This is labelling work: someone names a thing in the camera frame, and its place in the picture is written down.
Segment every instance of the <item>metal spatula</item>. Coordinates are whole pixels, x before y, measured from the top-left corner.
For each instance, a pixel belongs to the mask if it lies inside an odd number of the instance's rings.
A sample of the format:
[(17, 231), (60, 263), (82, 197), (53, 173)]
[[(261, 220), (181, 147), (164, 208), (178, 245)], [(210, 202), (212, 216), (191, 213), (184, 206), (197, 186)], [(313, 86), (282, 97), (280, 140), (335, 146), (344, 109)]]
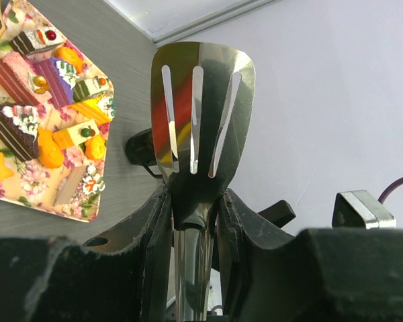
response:
[(151, 77), (154, 150), (172, 195), (177, 321), (204, 321), (218, 198), (242, 155), (255, 69), (240, 50), (178, 42), (159, 48)]

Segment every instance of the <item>white wall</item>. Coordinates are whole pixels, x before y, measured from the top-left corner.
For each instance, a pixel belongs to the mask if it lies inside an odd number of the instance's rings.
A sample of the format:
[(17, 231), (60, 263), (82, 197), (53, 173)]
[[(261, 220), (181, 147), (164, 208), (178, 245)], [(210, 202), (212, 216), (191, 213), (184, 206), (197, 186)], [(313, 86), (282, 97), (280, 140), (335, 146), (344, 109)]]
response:
[[(331, 223), (337, 192), (403, 176), (403, 0), (282, 0), (191, 40), (254, 60), (251, 128), (231, 187), (255, 211), (280, 199)], [(403, 187), (386, 201), (403, 227)]]

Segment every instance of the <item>chocolate cake illustration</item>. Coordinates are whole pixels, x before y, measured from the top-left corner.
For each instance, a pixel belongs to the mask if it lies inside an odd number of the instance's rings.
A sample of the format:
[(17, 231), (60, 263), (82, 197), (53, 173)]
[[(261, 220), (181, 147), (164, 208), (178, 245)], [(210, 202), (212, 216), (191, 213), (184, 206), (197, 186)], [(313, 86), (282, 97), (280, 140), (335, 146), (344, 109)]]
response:
[(9, 43), (21, 55), (47, 52), (63, 43), (63, 38), (55, 27), (40, 27), (23, 30)]
[(39, 157), (38, 125), (34, 106), (0, 106), (0, 139), (22, 162)]

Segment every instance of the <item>spatula handle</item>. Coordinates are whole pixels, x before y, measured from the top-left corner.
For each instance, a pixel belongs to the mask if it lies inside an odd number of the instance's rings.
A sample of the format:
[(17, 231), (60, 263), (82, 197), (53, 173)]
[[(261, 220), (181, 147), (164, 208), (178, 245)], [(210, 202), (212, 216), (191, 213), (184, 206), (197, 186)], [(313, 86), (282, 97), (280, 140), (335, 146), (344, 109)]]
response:
[(205, 321), (214, 240), (208, 229), (175, 230), (176, 322)]

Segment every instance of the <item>spatula slot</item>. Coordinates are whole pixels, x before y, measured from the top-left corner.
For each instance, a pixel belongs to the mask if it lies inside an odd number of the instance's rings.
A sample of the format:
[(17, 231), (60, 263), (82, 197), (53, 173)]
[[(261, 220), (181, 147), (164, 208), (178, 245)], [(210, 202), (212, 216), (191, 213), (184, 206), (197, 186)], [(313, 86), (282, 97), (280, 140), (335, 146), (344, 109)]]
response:
[(214, 178), (216, 172), (218, 171), (218, 165), (220, 163), (222, 149), (224, 147), (224, 140), (228, 130), (228, 125), (230, 124), (234, 103), (236, 101), (237, 90), (239, 88), (241, 80), (242, 80), (241, 73), (234, 72), (233, 74), (231, 74), (230, 80), (228, 81), (227, 94), (224, 102), (224, 108), (222, 110), (220, 126), (218, 128), (218, 134), (216, 135), (214, 153), (212, 154), (212, 160), (210, 162), (210, 168), (209, 168), (210, 178)]
[(167, 122), (169, 123), (172, 169), (173, 172), (179, 172), (179, 160), (177, 154), (177, 136), (175, 128), (175, 108), (173, 104), (173, 90), (172, 90), (172, 78), (170, 68), (167, 65), (164, 65), (161, 68), (161, 74), (163, 76), (163, 88), (166, 101)]
[(193, 69), (193, 88), (191, 100), (191, 147), (189, 171), (197, 173), (199, 164), (200, 121), (202, 118), (203, 75), (201, 66)]

